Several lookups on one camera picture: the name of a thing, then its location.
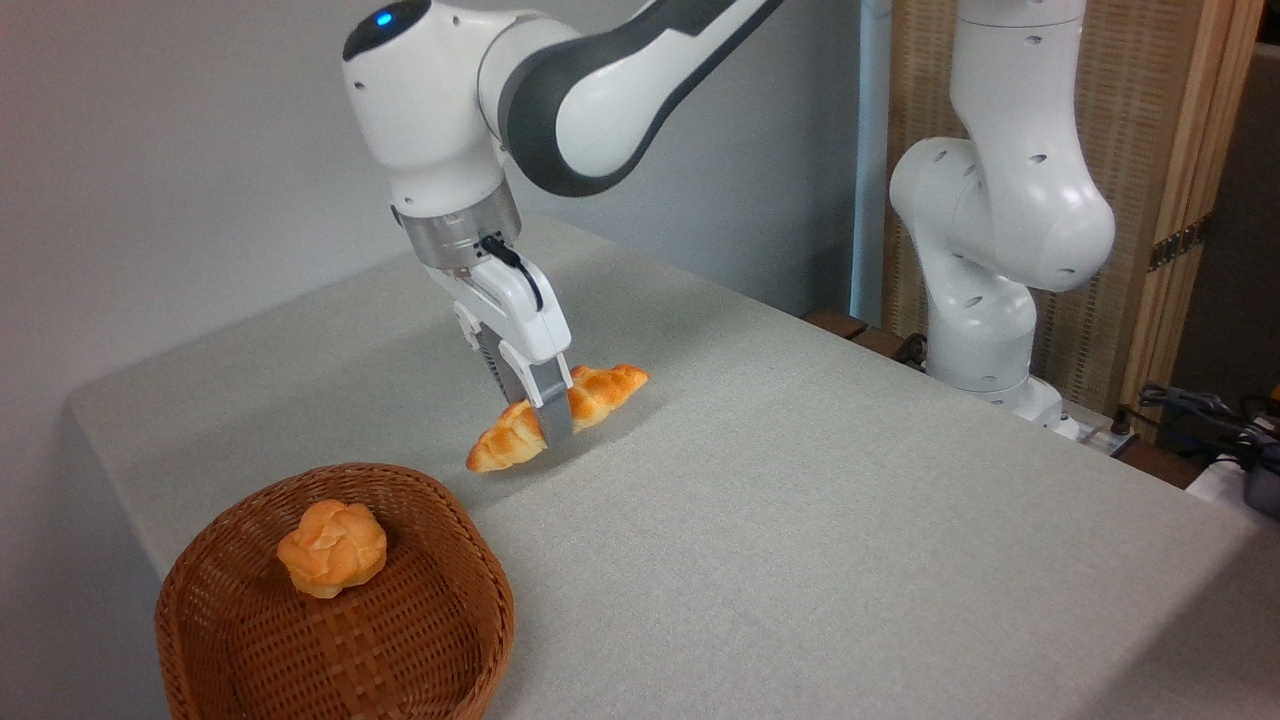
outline table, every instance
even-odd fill
[[[492,717],[1280,717],[1272,534],[579,229],[521,249],[571,364],[652,373],[630,405],[466,471],[503,401],[406,254],[74,393],[157,571],[276,479],[393,462],[509,577]]]

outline black cable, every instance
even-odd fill
[[[502,241],[500,236],[493,236],[493,234],[486,234],[481,237],[480,247],[483,247],[486,252],[489,252],[498,260],[502,260],[502,263],[508,268],[515,268],[520,270],[521,274],[525,275],[525,279],[529,281],[529,287],[532,288],[534,291],[534,300],[538,302],[538,311],[541,313],[543,291],[538,290],[538,283],[534,282],[534,275],[531,275],[529,273],[529,269],[525,268],[525,261],[520,258],[520,254],[507,247],[507,243]]]
[[[1242,469],[1248,470],[1249,468],[1261,465],[1261,466],[1266,468],[1271,473],[1280,474],[1280,462],[1276,462],[1272,457],[1268,457],[1268,456],[1263,455],[1261,451],[1256,450],[1252,443],[1249,443],[1248,441],[1245,441],[1243,438],[1240,441],[1236,441],[1235,443],[1226,445],[1226,443],[1215,442],[1215,441],[1211,441],[1211,439],[1192,437],[1192,436],[1188,436],[1188,434],[1178,432],[1175,428],[1170,427],[1167,423],[1161,423],[1158,420],[1152,420],[1151,418],[1147,418],[1146,415],[1142,415],[1140,413],[1138,413],[1137,410],[1134,410],[1133,407],[1130,407],[1128,405],[1121,405],[1120,410],[1124,411],[1125,414],[1128,414],[1130,418],[1140,420],[1140,421],[1143,421],[1143,423],[1146,423],[1148,425],[1152,425],[1152,427],[1155,427],[1155,428],[1157,428],[1160,430],[1164,430],[1164,432],[1166,432],[1166,433],[1169,433],[1171,436],[1175,436],[1175,437],[1178,437],[1180,439],[1184,439],[1187,442],[1201,445],[1201,446],[1204,446],[1207,448],[1215,450],[1215,451],[1219,452],[1219,455],[1231,456],[1233,459],[1236,460],[1236,462],[1240,465]],[[1245,468],[1244,462],[1248,462],[1249,468]]]
[[[1160,383],[1147,383],[1138,391],[1139,405],[1143,407],[1169,407],[1230,430],[1233,434],[1247,433],[1251,429],[1280,439],[1276,429],[1260,424],[1256,419],[1245,418],[1233,411],[1222,398],[1207,392],[1188,392],[1176,387],[1165,387]]]

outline electrical cable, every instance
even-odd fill
[[[1249,432],[1242,432],[1240,434],[1243,437],[1240,439],[1238,439],[1236,442],[1234,442],[1231,445],[1228,445],[1228,443],[1222,443],[1222,442],[1217,442],[1217,441],[1211,441],[1211,439],[1204,439],[1204,438],[1199,438],[1199,437],[1188,436],[1188,434],[1185,434],[1183,432],[1179,432],[1176,428],[1171,427],[1170,423],[1161,423],[1158,420],[1152,420],[1151,418],[1147,418],[1146,415],[1142,415],[1140,413],[1138,413],[1137,410],[1134,410],[1129,405],[1121,405],[1120,410],[1124,411],[1125,414],[1128,414],[1130,418],[1134,418],[1134,419],[1140,420],[1140,421],[1143,421],[1143,423],[1146,423],[1148,425],[1152,425],[1152,427],[1155,427],[1155,428],[1157,428],[1157,429],[1160,429],[1162,432],[1166,432],[1166,433],[1169,433],[1169,434],[1171,434],[1171,436],[1174,436],[1174,437],[1176,437],[1179,439],[1183,439],[1185,442],[1190,442],[1190,443],[1199,445],[1202,447],[1210,448],[1212,451],[1216,451],[1219,455],[1230,456],[1244,470],[1248,470],[1248,469],[1251,469],[1253,466],[1261,465],[1262,468],[1267,469],[1271,473],[1280,474],[1280,462],[1277,462],[1274,457],[1268,457],[1261,450],[1257,450],[1257,446],[1254,446],[1253,443],[1248,442],[1247,437],[1249,436]]]
[[[525,268],[525,261],[520,258],[520,254],[507,247],[507,243],[503,242],[500,234],[497,236],[486,234],[481,237],[480,247],[483,247],[486,252],[489,252],[498,260],[502,260],[502,263],[508,268],[515,268],[520,270],[521,274],[525,275],[525,279],[529,281],[529,287],[532,288],[534,291],[534,301],[536,301],[538,304],[538,311],[541,313],[543,291],[538,290],[538,283],[534,282],[534,275],[529,273],[527,268]]]

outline woven panel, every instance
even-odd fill
[[[1185,0],[1088,6],[1076,114],[1085,159],[1116,211],[1116,241],[1088,286],[1036,293],[1041,323],[1032,370],[1094,410],[1108,410],[1120,393],[1199,6]],[[904,0],[893,12],[890,163],[925,137],[965,137],[948,97],[954,0]],[[892,211],[884,292],[886,324],[899,334],[924,332],[919,263]]]
[[[293,588],[275,546],[311,503],[362,502],[387,565],[333,600]],[[443,486],[389,465],[320,468],[219,515],[156,605],[180,719],[480,717],[509,660],[511,588]]]

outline pastry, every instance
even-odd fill
[[[631,395],[649,380],[649,373],[634,365],[598,370],[579,365],[570,373],[573,387],[568,389],[568,409],[573,415],[573,432],[590,428],[622,406]],[[512,404],[492,428],[480,436],[467,456],[467,469],[474,473],[504,470],[532,460],[547,448],[538,415],[527,400]]]
[[[293,587],[320,598],[361,585],[387,564],[387,533],[367,507],[321,500],[298,529],[284,536],[275,556],[289,570]]]

